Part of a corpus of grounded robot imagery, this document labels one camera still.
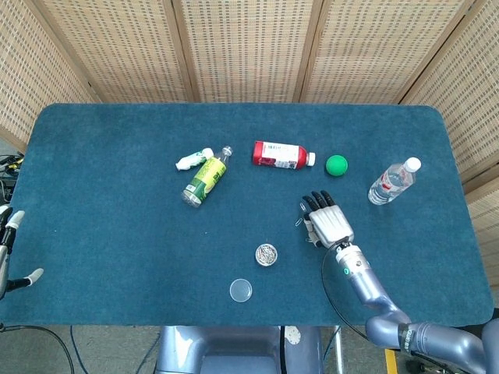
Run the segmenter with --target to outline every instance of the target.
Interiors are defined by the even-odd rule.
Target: small round container
[[[255,258],[261,266],[270,266],[277,261],[278,251],[272,244],[262,244],[258,246]]]
[[[235,302],[247,302],[253,294],[253,287],[246,279],[236,279],[231,283],[229,293]]]

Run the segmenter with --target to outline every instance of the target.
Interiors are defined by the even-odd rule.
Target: red bottle
[[[255,165],[300,169],[315,164],[315,153],[307,153],[302,146],[257,141],[253,151]]]

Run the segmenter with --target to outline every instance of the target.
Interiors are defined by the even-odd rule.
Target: bottle label
[[[390,181],[390,175],[388,174],[388,171],[384,172],[383,175],[381,175],[380,180],[381,180],[381,188],[385,192],[389,192],[389,193],[401,192],[401,191],[404,191],[404,189],[406,188],[403,185],[402,186],[396,186],[393,183],[391,183],[391,181]]]
[[[276,168],[296,169],[299,159],[299,146],[264,142],[260,164]]]
[[[199,200],[204,201],[215,184],[225,173],[227,167],[215,157],[209,158],[203,167],[194,175],[193,180],[187,185],[186,191],[191,192]]]

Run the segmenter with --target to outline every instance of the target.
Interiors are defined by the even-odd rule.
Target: bottle
[[[210,157],[182,192],[183,200],[196,208],[201,205],[227,170],[228,158],[231,155],[232,148],[224,146],[221,152]]]
[[[421,168],[419,158],[411,157],[404,164],[391,165],[373,183],[367,197],[370,202],[382,205],[391,202],[416,182],[416,172]]]
[[[193,166],[202,164],[210,157],[213,157],[213,150],[211,150],[211,148],[204,148],[199,152],[182,157],[175,166],[177,167],[177,170],[189,170]]]
[[[302,146],[257,141],[253,163],[275,168],[300,169],[315,164],[315,153],[307,153]]]

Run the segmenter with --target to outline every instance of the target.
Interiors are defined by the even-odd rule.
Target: plastic water bottle
[[[404,164],[391,165],[369,189],[369,200],[376,205],[391,202],[416,182],[416,172],[421,168],[419,158],[411,157]]]
[[[221,152],[209,158],[183,190],[182,199],[196,208],[201,205],[207,194],[210,193],[225,173],[225,170],[227,170],[228,158],[231,155],[232,148],[224,146]]]

